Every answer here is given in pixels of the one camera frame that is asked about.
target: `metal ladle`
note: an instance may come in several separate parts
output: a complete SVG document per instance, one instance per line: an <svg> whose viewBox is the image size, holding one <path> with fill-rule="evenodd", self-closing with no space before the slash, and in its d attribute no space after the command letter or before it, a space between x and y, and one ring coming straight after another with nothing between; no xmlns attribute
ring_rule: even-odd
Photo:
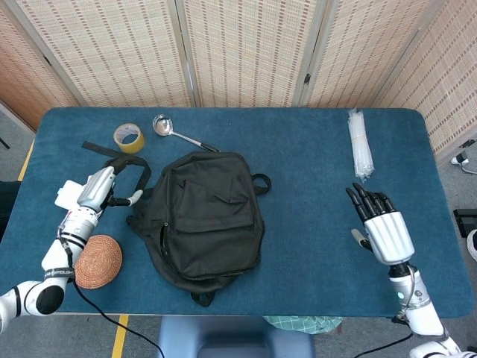
<svg viewBox="0 0 477 358"><path fill-rule="evenodd" d="M195 144L196 146L201 147L206 151L219 151L217 148L214 148L211 145L201 143L198 140L174 132L172 127L172 120L167 116L164 116L163 114L159 114L158 116L154 117L154 120L152 121L152 126L154 128L154 131L160 136L178 136L179 138L185 139L187 142Z"/></svg>

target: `plastic straw bundle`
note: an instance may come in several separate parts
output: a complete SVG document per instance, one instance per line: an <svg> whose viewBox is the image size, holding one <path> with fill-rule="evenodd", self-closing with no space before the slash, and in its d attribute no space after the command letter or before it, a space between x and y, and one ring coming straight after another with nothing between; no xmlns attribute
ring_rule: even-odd
<svg viewBox="0 0 477 358"><path fill-rule="evenodd" d="M348 128L350 129L353 158L355 160L355 175L365 182L374 170L370 146L367 143L366 128L362 111L350 110Z"/></svg>

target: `tape roll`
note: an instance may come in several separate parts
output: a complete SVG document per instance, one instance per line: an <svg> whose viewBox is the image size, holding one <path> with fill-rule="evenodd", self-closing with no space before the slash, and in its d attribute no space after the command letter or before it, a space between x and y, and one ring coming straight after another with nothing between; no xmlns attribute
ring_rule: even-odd
<svg viewBox="0 0 477 358"><path fill-rule="evenodd" d="M124 138L127 136L136 136L136 139L131 143L124 143ZM145 139L141 133L141 130L137 125L133 123L124 123L116 128L113 134L114 142L118 147L128 154L137 153L144 147Z"/></svg>

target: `ladle handle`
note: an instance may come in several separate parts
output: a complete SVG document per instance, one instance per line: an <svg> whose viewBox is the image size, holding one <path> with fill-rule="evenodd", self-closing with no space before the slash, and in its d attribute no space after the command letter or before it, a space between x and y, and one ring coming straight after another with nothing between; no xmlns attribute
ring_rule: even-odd
<svg viewBox="0 0 477 358"><path fill-rule="evenodd" d="M219 151L217 148L214 148L211 145L208 145L206 143L201 143L198 140L189 138L188 136L184 136L183 134L180 134L180 133L177 133L177 132L174 132L174 131L171 131L171 134L175 135L175 136L178 136L179 138L185 139L187 142L195 144L195 145L205 149L206 151Z"/></svg>
<svg viewBox="0 0 477 358"><path fill-rule="evenodd" d="M206 151L216 151L219 152L217 148L212 147L211 145L208 145L206 143L201 143L200 146L204 148Z"/></svg>

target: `woven panel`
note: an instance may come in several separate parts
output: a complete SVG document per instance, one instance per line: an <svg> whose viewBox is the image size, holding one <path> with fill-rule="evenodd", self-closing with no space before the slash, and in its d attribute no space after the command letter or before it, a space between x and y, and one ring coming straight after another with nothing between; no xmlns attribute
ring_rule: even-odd
<svg viewBox="0 0 477 358"><path fill-rule="evenodd" d="M419 110L436 154L477 125L477 2L448 1L380 107Z"/></svg>
<svg viewBox="0 0 477 358"><path fill-rule="evenodd" d="M204 107L290 106L316 0L185 0Z"/></svg>
<svg viewBox="0 0 477 358"><path fill-rule="evenodd" d="M370 106L429 2L341 0L308 106Z"/></svg>
<svg viewBox="0 0 477 358"><path fill-rule="evenodd" d="M189 106L165 0L20 7L92 106Z"/></svg>
<svg viewBox="0 0 477 358"><path fill-rule="evenodd" d="M52 107L78 105L0 10L0 99L32 128Z"/></svg>

